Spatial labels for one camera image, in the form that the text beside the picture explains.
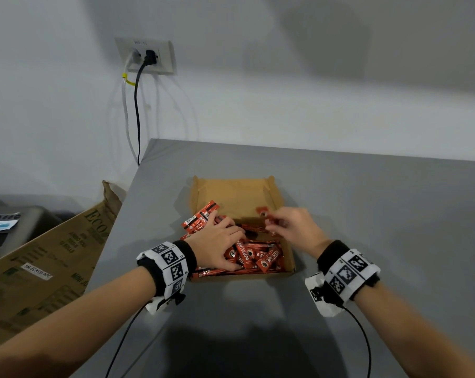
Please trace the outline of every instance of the large cardboard box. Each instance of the large cardboard box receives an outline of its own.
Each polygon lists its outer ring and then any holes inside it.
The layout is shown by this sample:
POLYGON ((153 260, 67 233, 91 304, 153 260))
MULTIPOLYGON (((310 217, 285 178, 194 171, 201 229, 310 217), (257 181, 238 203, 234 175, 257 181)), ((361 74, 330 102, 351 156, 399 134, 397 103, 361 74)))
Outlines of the large cardboard box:
POLYGON ((85 292, 121 202, 104 199, 0 259, 0 344, 85 292))
MULTIPOLYGON (((263 179, 202 179, 194 176, 190 191, 190 209, 195 215, 209 201, 214 200, 220 208, 220 215, 227 215, 236 223, 264 226, 264 218, 256 212, 256 207, 267 206, 271 211, 284 206, 283 197, 273 176, 263 179)), ((269 234, 261 233, 257 240, 271 240, 269 234)), ((265 279, 286 277, 295 272, 295 260, 291 245, 281 239, 285 270, 283 273, 257 273, 250 275, 205 276, 194 281, 265 279)))

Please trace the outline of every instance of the electrical outlet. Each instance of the electrical outlet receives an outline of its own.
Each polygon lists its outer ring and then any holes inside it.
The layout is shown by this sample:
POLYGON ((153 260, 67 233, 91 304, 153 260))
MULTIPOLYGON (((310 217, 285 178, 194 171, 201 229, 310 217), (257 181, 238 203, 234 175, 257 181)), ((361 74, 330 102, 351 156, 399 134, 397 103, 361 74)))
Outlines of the electrical outlet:
POLYGON ((136 58, 129 65, 128 71, 138 72, 145 59, 146 50, 153 50, 157 55, 157 64, 146 66, 143 74, 174 74, 174 50, 171 41, 115 37, 115 43, 124 65, 131 50, 137 50, 140 53, 140 58, 136 58))

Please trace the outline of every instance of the wall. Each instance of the wall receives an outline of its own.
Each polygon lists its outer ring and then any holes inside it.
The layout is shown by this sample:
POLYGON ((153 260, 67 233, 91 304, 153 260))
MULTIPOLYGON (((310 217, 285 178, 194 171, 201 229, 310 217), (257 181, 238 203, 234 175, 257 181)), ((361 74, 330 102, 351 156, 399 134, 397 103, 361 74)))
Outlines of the wall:
POLYGON ((178 74, 142 81, 143 146, 475 160, 475 0, 0 0, 0 204, 127 189, 115 36, 174 45, 178 74))

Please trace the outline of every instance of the white power cord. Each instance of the white power cord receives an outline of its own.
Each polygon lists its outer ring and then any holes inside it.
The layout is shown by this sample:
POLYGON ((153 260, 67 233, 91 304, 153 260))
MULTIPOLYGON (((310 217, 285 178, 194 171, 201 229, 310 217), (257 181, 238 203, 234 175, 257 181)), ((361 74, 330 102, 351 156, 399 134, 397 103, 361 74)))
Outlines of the white power cord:
POLYGON ((127 142, 129 143, 129 148, 133 154, 134 163, 136 163, 136 153, 134 152, 133 143, 131 142, 131 136, 129 135, 129 114, 127 113, 127 100, 126 100, 126 84, 127 84, 127 68, 131 64, 134 55, 137 55, 136 51, 131 51, 129 56, 127 56, 126 64, 123 67, 122 72, 122 104, 123 104, 123 114, 126 117, 126 135, 127 135, 127 142))

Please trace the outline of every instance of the tabletop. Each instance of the tabletop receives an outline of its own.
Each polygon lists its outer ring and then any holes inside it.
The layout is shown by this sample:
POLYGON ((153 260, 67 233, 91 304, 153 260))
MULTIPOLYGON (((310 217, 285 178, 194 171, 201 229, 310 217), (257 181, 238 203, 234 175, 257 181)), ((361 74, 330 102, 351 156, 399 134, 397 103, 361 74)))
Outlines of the tabletop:
MULTIPOLYGON (((184 234, 194 175, 273 175, 286 205, 307 207, 330 238, 379 265, 386 285, 475 356, 475 162, 152 139, 87 291, 184 234)), ((320 316, 304 285, 316 262, 295 257, 293 276, 192 283, 178 307, 144 311, 110 377, 364 376, 360 328, 344 312, 320 316)), ((372 376, 405 376, 348 307, 369 337, 372 376)), ((104 376, 125 327, 74 376, 104 376)))

